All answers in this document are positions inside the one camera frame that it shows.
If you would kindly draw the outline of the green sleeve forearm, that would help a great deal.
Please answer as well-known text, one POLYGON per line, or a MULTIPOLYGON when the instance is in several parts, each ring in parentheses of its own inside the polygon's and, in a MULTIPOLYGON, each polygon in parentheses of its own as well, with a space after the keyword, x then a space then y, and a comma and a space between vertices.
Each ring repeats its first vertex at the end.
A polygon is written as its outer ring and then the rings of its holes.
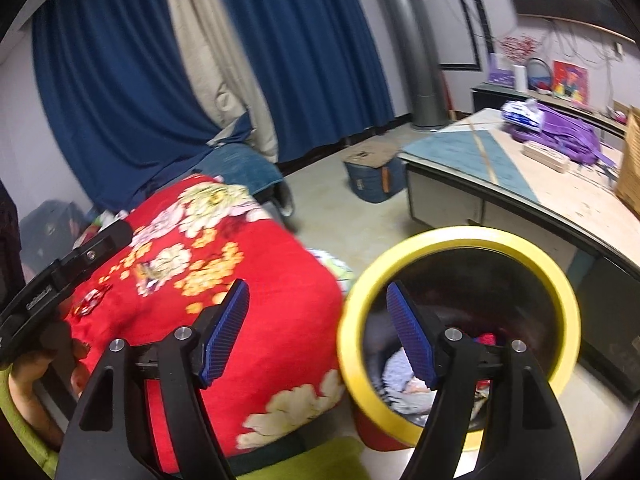
POLYGON ((9 389, 10 369, 1 372, 1 411, 9 426, 9 435, 28 457, 27 465, 36 466, 43 479, 53 479, 58 466, 58 452, 49 448, 17 411, 9 389))

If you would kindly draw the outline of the person's left hand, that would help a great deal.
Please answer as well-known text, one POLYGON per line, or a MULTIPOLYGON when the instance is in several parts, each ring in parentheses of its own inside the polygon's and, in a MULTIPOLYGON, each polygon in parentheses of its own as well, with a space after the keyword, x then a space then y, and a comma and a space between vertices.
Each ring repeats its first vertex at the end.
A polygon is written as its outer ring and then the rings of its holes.
MULTIPOLYGON (((90 377, 84 362, 90 350, 90 344, 72 340, 75 367, 70 374, 70 386, 75 396, 82 395, 90 377)), ((35 393, 36 381, 43 378, 55 357, 56 351, 47 349, 23 354, 12 365, 8 385, 12 402, 24 421, 45 444, 58 451, 63 442, 63 430, 35 393)))

